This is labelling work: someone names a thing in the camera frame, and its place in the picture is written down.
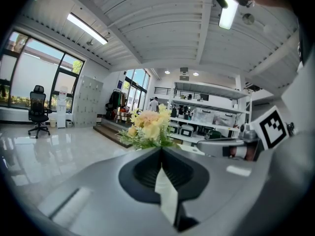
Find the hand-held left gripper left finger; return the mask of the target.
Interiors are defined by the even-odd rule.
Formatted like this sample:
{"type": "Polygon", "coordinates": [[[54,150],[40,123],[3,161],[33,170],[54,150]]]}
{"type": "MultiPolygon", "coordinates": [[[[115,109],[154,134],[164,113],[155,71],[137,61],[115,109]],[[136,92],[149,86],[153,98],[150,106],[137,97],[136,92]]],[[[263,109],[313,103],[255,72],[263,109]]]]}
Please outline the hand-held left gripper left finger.
{"type": "Polygon", "coordinates": [[[125,164],[156,151],[131,151],[92,163],[48,194],[38,209],[69,235],[175,236],[177,230],[158,204],[135,200],[119,183],[125,164]]]}

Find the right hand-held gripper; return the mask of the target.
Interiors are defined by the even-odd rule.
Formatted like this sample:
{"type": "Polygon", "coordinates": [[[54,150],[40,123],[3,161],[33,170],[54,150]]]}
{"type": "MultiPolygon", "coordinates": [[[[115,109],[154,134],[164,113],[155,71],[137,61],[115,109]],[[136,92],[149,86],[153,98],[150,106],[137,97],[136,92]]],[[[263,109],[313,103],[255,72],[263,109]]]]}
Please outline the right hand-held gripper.
{"type": "Polygon", "coordinates": [[[256,161],[261,152],[277,147],[290,137],[287,123],[274,106],[250,123],[240,127],[238,140],[220,138],[201,140],[197,148],[208,156],[256,161]]]}

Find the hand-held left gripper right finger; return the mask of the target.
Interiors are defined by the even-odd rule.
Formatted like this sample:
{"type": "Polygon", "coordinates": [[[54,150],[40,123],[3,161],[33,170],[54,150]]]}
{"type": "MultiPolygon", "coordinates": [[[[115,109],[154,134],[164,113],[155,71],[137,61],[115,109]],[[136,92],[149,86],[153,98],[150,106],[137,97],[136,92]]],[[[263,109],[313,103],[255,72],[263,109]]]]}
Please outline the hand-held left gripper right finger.
{"type": "Polygon", "coordinates": [[[178,188],[176,227],[161,236],[233,236],[261,190],[259,162],[163,148],[163,166],[178,188]]]}

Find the yellow flowers bunch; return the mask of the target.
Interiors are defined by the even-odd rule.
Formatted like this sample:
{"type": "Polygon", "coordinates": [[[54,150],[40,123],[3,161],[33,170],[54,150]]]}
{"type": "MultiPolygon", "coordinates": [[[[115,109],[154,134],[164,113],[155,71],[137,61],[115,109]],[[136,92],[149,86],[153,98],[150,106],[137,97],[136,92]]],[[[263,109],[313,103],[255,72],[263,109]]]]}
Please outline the yellow flowers bunch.
{"type": "Polygon", "coordinates": [[[135,149],[153,147],[176,147],[170,137],[171,111],[160,104],[158,111],[132,112],[132,126],[118,132],[121,143],[132,145],[135,149]]]}

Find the dark round appliance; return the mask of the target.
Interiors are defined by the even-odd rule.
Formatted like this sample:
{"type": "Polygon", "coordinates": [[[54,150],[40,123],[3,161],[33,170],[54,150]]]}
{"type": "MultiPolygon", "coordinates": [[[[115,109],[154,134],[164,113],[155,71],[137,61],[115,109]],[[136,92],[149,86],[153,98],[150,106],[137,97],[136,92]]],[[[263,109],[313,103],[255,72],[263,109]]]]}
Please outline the dark round appliance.
{"type": "Polygon", "coordinates": [[[216,131],[214,129],[208,130],[205,132],[205,140],[211,140],[211,139],[220,139],[222,138],[222,135],[219,131],[216,131]]]}

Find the white shelf unit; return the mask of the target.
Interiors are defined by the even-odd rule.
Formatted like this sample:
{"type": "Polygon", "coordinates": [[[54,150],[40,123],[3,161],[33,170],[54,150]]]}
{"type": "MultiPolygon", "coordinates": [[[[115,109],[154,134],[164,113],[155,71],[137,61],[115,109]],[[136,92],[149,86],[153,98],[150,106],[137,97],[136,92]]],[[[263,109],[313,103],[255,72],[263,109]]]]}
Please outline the white shelf unit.
{"type": "Polygon", "coordinates": [[[225,138],[237,137],[242,124],[252,118],[251,93],[241,86],[229,88],[215,84],[175,81],[171,90],[183,90],[200,94],[198,99],[185,99],[169,96],[168,109],[173,111],[172,122],[178,122],[180,126],[189,124],[194,127],[191,137],[171,133],[171,138],[181,141],[183,145],[193,146],[205,139],[205,132],[214,129],[219,131],[225,138]],[[214,111],[213,123],[192,121],[195,108],[209,109],[214,111]]]}

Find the wooden steps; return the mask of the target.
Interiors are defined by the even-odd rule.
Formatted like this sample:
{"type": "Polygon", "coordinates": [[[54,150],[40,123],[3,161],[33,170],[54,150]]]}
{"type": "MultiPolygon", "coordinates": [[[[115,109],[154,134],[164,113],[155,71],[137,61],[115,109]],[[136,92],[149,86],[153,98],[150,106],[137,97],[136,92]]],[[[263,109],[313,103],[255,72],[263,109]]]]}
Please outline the wooden steps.
{"type": "Polygon", "coordinates": [[[130,148],[132,147],[131,144],[123,143],[119,138],[119,131],[128,131],[130,127],[130,123],[126,124],[123,122],[102,118],[100,123],[97,123],[95,126],[93,126],[93,130],[124,148],[130,148]]]}

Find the black mezzanine railing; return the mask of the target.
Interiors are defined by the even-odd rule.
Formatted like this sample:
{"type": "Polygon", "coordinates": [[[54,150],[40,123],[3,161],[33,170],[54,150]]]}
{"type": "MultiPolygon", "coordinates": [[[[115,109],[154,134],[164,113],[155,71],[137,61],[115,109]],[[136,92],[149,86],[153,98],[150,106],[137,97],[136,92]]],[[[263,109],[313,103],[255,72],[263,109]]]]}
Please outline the black mezzanine railing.
{"type": "Polygon", "coordinates": [[[161,95],[173,95],[174,97],[185,98],[185,99],[198,99],[200,97],[199,93],[196,92],[188,92],[183,90],[177,90],[171,88],[163,88],[163,87],[155,87],[155,94],[161,95]]]}

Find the white water dispenser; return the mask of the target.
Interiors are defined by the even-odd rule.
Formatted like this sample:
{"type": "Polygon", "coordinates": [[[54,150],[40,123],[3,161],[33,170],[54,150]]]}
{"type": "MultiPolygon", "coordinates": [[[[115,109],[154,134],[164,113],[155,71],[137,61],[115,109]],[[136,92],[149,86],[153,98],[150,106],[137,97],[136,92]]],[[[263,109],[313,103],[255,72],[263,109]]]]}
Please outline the white water dispenser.
{"type": "Polygon", "coordinates": [[[57,100],[57,128],[65,128],[67,87],[61,86],[57,100]]]}

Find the clothes rack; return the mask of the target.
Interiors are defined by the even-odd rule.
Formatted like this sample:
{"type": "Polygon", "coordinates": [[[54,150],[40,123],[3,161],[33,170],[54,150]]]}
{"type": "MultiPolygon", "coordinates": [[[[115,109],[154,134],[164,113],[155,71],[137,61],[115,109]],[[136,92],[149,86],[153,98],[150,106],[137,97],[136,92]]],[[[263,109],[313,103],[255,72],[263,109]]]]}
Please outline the clothes rack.
{"type": "Polygon", "coordinates": [[[109,120],[113,120],[118,112],[120,107],[126,106],[126,94],[124,92],[119,91],[118,89],[114,89],[108,103],[105,104],[105,118],[109,120]]]}

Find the grey lockers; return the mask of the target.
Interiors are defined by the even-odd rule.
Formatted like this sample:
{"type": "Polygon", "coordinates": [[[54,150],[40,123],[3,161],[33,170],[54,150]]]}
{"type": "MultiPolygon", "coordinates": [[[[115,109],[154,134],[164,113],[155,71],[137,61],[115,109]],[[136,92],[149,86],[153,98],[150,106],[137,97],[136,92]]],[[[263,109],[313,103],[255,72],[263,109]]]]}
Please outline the grey lockers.
{"type": "Polygon", "coordinates": [[[76,106],[73,110],[73,125],[77,128],[96,125],[98,104],[103,83],[96,79],[83,76],[78,94],[75,97],[76,106]]]}

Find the tall glass entrance window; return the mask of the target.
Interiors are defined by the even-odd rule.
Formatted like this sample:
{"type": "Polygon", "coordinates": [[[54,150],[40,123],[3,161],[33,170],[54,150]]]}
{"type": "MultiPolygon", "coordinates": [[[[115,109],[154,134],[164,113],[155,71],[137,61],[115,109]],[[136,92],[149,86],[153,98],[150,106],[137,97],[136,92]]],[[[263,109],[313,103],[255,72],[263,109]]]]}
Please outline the tall glass entrance window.
{"type": "Polygon", "coordinates": [[[126,93],[126,106],[131,111],[144,110],[150,75],[145,69],[130,69],[126,72],[122,91],[126,93]]]}

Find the black office chair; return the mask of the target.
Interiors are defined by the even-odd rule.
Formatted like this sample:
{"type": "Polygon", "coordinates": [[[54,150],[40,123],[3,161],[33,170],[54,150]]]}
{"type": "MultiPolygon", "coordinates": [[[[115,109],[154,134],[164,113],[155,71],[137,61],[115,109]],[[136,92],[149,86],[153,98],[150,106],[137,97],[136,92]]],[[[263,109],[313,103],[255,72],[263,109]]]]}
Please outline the black office chair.
{"type": "Polygon", "coordinates": [[[33,91],[30,92],[31,106],[28,111],[28,118],[31,122],[36,124],[36,127],[29,130],[28,134],[36,131],[35,138],[38,138],[39,132],[44,131],[50,135],[50,131],[46,126],[46,122],[49,120],[48,115],[52,113],[52,110],[45,107],[46,94],[44,93],[44,87],[35,85],[33,91]]]}

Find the long ceiling light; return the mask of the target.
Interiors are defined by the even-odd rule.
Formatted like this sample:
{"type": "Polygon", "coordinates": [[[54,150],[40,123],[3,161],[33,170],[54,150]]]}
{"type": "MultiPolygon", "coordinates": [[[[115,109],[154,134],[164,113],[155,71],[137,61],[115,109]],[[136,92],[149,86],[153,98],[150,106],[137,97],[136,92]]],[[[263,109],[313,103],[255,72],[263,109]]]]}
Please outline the long ceiling light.
{"type": "Polygon", "coordinates": [[[81,30],[89,34],[92,38],[96,39],[99,43],[102,45],[105,45],[108,43],[108,41],[101,36],[98,32],[96,32],[92,27],[87,25],[84,21],[82,21],[80,18],[78,18],[73,13],[69,13],[67,16],[67,20],[79,27],[81,30]]]}
{"type": "Polygon", "coordinates": [[[225,2],[227,2],[228,7],[221,11],[219,27],[230,30],[239,4],[236,0],[225,0],[225,2]]]}

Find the large black-framed window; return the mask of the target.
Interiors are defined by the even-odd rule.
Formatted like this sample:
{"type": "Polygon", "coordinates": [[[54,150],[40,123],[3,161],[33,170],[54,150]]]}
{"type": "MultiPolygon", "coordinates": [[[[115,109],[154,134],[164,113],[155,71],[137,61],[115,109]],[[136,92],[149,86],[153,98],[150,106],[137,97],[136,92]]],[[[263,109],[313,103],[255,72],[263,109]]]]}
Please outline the large black-framed window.
{"type": "Polygon", "coordinates": [[[64,51],[13,31],[0,53],[0,106],[30,108],[30,92],[40,85],[46,94],[45,107],[56,111],[59,93],[67,87],[66,112],[70,113],[83,65],[64,51]]]}

